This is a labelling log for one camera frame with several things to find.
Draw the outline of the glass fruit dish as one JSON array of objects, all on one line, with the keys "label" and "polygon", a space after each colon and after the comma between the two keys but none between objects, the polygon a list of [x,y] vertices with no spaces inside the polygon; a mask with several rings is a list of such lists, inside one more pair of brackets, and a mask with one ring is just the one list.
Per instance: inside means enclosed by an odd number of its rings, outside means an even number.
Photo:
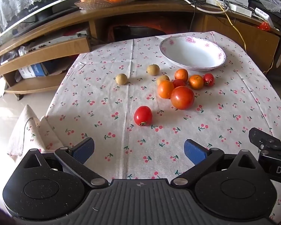
[{"label": "glass fruit dish", "polygon": [[135,0],[87,0],[84,2],[79,1],[74,4],[83,10],[97,10],[125,5],[133,1]]}]

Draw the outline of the blue white cardboard box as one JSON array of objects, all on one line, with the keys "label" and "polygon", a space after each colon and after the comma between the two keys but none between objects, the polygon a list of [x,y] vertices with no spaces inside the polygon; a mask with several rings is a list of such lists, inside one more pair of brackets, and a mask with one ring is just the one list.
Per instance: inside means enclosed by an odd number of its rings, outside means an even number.
[{"label": "blue white cardboard box", "polygon": [[25,66],[18,69],[21,77],[23,79],[43,77],[48,75],[48,71],[43,65],[43,63],[32,64],[30,66]]}]

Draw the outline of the white power strip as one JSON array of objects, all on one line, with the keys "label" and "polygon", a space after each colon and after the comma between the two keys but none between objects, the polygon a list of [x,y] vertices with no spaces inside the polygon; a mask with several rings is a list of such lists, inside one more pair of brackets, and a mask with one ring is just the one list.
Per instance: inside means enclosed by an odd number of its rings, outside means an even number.
[{"label": "white power strip", "polygon": [[217,6],[217,7],[219,7],[221,5],[221,7],[224,10],[229,8],[230,11],[236,12],[238,14],[242,14],[247,17],[252,17],[252,11],[250,11],[249,9],[247,9],[239,4],[234,4],[230,1],[206,0],[206,3],[213,5],[213,6]]}]

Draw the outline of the cherry print tablecloth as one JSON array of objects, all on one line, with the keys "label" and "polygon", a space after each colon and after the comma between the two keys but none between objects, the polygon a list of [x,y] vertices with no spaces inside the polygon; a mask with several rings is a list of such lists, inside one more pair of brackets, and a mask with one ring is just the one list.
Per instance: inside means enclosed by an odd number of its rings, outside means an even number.
[{"label": "cherry print tablecloth", "polygon": [[[147,73],[157,64],[160,75],[173,79],[178,69],[161,54],[162,37],[110,43],[78,56],[42,119],[24,109],[8,154],[20,161],[31,148],[51,152],[91,137],[94,153],[86,165],[107,180],[173,179],[192,167],[184,154],[187,139],[253,155],[258,149],[249,141],[251,128],[281,140],[281,100],[244,49],[216,32],[183,36],[207,39],[226,53],[225,64],[212,72],[215,84],[195,90],[189,109],[159,97],[157,77]],[[116,83],[118,74],[127,76],[125,85]],[[151,125],[134,122],[140,106],[152,110]]]}]

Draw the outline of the small red cherry tomato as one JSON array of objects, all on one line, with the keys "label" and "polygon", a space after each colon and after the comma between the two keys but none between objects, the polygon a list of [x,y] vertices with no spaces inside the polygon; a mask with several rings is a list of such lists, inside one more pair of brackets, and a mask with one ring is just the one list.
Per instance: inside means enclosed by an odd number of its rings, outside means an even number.
[{"label": "small red cherry tomato", "polygon": [[203,76],[204,85],[211,87],[214,85],[214,76],[211,73],[207,73]]}]

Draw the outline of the wooden tv stand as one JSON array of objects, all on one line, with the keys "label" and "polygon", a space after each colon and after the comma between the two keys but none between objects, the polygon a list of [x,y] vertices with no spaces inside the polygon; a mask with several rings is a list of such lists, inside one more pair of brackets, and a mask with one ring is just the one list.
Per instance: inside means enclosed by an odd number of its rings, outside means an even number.
[{"label": "wooden tv stand", "polygon": [[93,46],[129,39],[128,29],[144,27],[153,34],[217,31],[246,49],[260,69],[267,69],[281,52],[281,33],[275,29],[263,31],[260,22],[237,13],[220,14],[215,7],[205,6],[202,12],[182,1],[134,2],[119,7],[99,10],[80,10],[45,23],[30,32],[11,39],[0,46],[0,59],[11,50],[29,45],[37,39],[56,32],[72,33],[86,29],[88,35],[59,42],[29,52],[0,65],[0,77],[7,83],[7,92],[21,99],[25,94],[55,90],[65,73],[56,69],[50,76],[41,76],[17,82],[19,68],[39,62],[61,59],[59,67],[67,65],[67,57],[91,51]]}]

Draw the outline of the oval red cherry tomato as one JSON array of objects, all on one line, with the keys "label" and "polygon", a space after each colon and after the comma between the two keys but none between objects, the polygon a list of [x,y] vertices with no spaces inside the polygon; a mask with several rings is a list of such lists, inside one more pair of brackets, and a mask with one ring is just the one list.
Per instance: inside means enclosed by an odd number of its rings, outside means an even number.
[{"label": "oval red cherry tomato", "polygon": [[152,110],[148,106],[140,106],[136,109],[133,119],[138,126],[149,126],[153,120]]}]

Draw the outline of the tan longan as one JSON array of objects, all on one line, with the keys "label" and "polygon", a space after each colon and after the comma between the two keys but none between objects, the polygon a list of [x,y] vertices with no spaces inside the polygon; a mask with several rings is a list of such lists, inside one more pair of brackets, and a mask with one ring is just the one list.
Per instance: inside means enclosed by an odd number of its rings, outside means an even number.
[{"label": "tan longan", "polygon": [[128,81],[128,78],[125,74],[118,74],[115,78],[115,81],[118,85],[125,85]]},{"label": "tan longan", "polygon": [[156,80],[157,86],[159,86],[159,84],[160,84],[161,82],[165,81],[165,80],[167,80],[167,81],[170,80],[167,75],[161,75],[160,77],[158,77],[158,79]]},{"label": "tan longan", "polygon": [[147,67],[147,73],[151,76],[156,76],[160,72],[160,67],[156,64],[151,64]]}]

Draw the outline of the white floral porcelain bowl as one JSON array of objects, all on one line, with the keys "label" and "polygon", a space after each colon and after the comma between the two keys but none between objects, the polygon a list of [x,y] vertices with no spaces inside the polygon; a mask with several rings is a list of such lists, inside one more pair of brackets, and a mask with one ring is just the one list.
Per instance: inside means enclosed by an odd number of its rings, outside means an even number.
[{"label": "white floral porcelain bowl", "polygon": [[193,71],[209,71],[226,62],[226,53],[214,42],[194,36],[172,36],[159,44],[161,54],[171,63]]}]

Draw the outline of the red plastic bag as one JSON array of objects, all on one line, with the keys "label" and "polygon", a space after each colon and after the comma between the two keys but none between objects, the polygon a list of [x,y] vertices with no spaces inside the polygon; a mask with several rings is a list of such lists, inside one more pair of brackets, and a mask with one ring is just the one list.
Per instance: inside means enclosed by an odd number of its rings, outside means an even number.
[{"label": "red plastic bag", "polygon": [[267,22],[261,22],[261,24],[258,26],[259,29],[263,30],[263,31],[270,31],[271,27]]}]

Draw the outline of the white labelled device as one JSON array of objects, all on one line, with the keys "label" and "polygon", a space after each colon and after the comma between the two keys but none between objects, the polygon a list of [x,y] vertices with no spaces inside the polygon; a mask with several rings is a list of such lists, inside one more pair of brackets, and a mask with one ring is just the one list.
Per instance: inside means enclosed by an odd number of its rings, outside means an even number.
[{"label": "white labelled device", "polygon": [[271,17],[266,12],[264,12],[261,9],[259,9],[258,7],[256,7],[254,11],[255,11],[256,15],[258,15],[264,21],[266,21],[271,28],[274,28],[274,24],[273,24],[273,22],[271,20]]}]

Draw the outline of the silver set-top box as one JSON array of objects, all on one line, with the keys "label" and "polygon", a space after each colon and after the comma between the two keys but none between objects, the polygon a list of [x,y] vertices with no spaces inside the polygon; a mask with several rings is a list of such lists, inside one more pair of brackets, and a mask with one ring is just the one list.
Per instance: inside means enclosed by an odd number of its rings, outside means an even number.
[{"label": "silver set-top box", "polygon": [[41,48],[55,45],[61,42],[66,42],[70,40],[75,40],[80,37],[87,37],[89,32],[86,29],[81,31],[60,31],[53,34],[48,34],[46,36],[42,36],[40,38],[35,39],[30,42],[27,46],[22,45],[18,49],[18,53],[20,56],[23,56],[29,52],[39,50]]}]

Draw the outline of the hidden red cherry tomato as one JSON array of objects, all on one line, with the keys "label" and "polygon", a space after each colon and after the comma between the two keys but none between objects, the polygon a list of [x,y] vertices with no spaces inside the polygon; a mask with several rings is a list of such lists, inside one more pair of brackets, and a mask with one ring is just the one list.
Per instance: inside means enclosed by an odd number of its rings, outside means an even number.
[{"label": "hidden red cherry tomato", "polygon": [[182,79],[175,79],[173,80],[173,85],[175,88],[180,86],[185,86],[185,82]]}]

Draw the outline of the orange mandarin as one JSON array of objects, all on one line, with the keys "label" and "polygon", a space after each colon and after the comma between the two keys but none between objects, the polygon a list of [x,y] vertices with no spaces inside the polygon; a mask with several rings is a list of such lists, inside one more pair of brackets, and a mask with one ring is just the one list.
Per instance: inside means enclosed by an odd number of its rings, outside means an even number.
[{"label": "orange mandarin", "polygon": [[185,83],[188,81],[188,71],[186,69],[178,69],[174,74],[175,79],[183,80]]},{"label": "orange mandarin", "polygon": [[175,87],[172,82],[164,80],[158,85],[157,93],[161,98],[169,99],[174,88]]},{"label": "orange mandarin", "polygon": [[200,75],[192,75],[189,78],[189,84],[192,89],[200,90],[204,86],[204,80],[203,80],[202,76],[200,76]]}]

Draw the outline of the large red tomato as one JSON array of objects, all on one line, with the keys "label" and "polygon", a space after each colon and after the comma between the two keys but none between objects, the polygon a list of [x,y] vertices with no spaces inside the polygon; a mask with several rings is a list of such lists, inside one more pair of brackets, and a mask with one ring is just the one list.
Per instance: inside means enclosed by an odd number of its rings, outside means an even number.
[{"label": "large red tomato", "polygon": [[175,108],[185,110],[193,105],[194,92],[186,86],[179,86],[172,91],[170,100]]}]

